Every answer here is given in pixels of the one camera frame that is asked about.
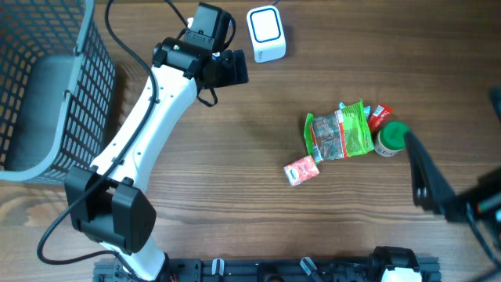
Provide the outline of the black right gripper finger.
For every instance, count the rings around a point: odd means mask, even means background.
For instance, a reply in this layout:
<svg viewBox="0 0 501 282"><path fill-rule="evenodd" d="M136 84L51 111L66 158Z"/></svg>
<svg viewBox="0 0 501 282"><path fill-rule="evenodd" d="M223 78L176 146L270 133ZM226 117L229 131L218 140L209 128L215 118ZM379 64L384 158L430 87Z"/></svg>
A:
<svg viewBox="0 0 501 282"><path fill-rule="evenodd" d="M411 168L413 203L424 211L446 214L446 205L456 196L445 177L412 133L404 135Z"/></svg>
<svg viewBox="0 0 501 282"><path fill-rule="evenodd" d="M501 121L501 88L491 88L489 90L488 96L498 120Z"/></svg>

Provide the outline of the green lidded jar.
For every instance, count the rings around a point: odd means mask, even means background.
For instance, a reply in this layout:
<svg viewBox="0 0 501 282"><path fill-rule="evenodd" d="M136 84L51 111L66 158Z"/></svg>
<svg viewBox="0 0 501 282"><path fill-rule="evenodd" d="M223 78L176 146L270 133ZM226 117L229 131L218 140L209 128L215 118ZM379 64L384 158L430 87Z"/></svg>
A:
<svg viewBox="0 0 501 282"><path fill-rule="evenodd" d="M393 157L405 148L409 127L400 121L389 122L376 135L374 150L382 157Z"/></svg>

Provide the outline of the red long snack stick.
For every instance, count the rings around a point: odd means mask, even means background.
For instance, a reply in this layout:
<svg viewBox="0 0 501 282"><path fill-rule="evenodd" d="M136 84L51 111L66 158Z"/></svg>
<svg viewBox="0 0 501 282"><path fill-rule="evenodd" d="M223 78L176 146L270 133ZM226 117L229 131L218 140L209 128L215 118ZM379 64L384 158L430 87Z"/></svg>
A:
<svg viewBox="0 0 501 282"><path fill-rule="evenodd" d="M370 132L373 134L383 124L383 122L392 114L393 109L385 104L377 106L375 111L370 115L368 126Z"/></svg>

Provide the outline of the green candy bag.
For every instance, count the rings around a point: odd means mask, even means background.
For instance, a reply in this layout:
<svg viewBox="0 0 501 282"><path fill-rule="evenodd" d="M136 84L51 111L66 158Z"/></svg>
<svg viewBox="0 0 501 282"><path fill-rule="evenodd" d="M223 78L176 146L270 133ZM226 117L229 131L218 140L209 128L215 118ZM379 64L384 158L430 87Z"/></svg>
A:
<svg viewBox="0 0 501 282"><path fill-rule="evenodd" d="M374 149L363 108L360 100L323 116L307 114L305 145L316 164L367 154Z"/></svg>

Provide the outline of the red small snack pack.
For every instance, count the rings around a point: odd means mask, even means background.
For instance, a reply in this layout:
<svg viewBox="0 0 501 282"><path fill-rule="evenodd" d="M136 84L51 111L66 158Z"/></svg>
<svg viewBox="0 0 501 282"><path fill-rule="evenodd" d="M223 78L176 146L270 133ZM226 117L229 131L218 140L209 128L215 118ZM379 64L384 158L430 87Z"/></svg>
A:
<svg viewBox="0 0 501 282"><path fill-rule="evenodd" d="M319 174L319 170L311 155L286 165L283 170L291 186L298 186Z"/></svg>

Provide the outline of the teal packet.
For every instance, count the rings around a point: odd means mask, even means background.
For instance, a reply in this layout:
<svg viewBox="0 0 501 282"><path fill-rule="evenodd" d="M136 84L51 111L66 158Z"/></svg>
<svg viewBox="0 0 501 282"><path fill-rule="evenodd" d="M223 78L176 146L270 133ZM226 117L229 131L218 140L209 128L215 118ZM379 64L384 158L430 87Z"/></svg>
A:
<svg viewBox="0 0 501 282"><path fill-rule="evenodd" d="M345 108L344 103L339 103L339 108L340 108L340 109L344 109L344 108ZM369 119L369 116L370 116L370 110L371 110L371 107L370 107L370 106L367 106L367 107L364 107L364 108L363 108L363 113L365 114L366 120L368 120L368 119Z"/></svg>

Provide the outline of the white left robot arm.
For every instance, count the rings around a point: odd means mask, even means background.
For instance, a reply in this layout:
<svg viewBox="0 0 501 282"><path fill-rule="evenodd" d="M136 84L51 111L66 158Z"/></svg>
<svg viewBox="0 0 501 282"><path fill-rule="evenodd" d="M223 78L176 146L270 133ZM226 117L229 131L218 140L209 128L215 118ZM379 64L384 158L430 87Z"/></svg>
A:
<svg viewBox="0 0 501 282"><path fill-rule="evenodd" d="M90 168L64 181L72 226L104 246L136 281L167 280L168 256L155 244L157 219L145 192L172 129L200 91L248 81L245 53L211 42L166 38L153 51L137 104Z"/></svg>

